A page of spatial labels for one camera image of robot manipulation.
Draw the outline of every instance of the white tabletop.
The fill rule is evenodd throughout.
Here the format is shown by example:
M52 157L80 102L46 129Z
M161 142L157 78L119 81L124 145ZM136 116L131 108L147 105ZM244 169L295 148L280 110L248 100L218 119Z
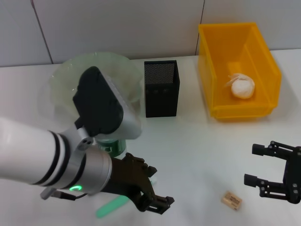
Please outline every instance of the white tabletop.
M198 83L197 56L173 57L180 92L177 116L145 118L143 133L127 142L134 156L157 168L155 192L175 203L163 215L141 213L129 202L96 219L95 211L112 194L99 193L75 202L40 199L41 187L0 180L1 226L254 226L301 225L301 204L259 197L244 185L245 173L281 182L285 161L251 154L253 143L275 140L301 145L301 50L272 51L283 75L278 108L252 122L221 123L207 115ZM133 60L143 72L144 60ZM58 65L0 68L0 115L45 129L61 125L37 108L37 99ZM51 106L45 109L51 112ZM234 211L220 202L230 190L243 199Z

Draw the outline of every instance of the mesh container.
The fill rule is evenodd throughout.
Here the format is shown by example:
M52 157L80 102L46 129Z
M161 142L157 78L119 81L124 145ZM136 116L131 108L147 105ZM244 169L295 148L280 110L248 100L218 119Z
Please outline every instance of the mesh container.
M176 116L180 79L177 61L145 61L146 117Z

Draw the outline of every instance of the wooden block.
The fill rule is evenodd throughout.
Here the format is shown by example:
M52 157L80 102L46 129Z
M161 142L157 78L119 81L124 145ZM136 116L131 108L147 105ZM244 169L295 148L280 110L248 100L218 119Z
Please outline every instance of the wooden block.
M243 200L231 192L226 192L226 194L222 197L221 201L230 208L238 210Z

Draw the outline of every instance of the yellow plastic bin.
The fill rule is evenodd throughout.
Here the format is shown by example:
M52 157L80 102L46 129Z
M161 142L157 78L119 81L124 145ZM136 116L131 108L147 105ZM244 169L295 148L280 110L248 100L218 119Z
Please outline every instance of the yellow plastic bin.
M200 24L198 69L211 116L217 119L263 117L278 104L281 73L256 23ZM229 75L253 79L250 99L225 87Z

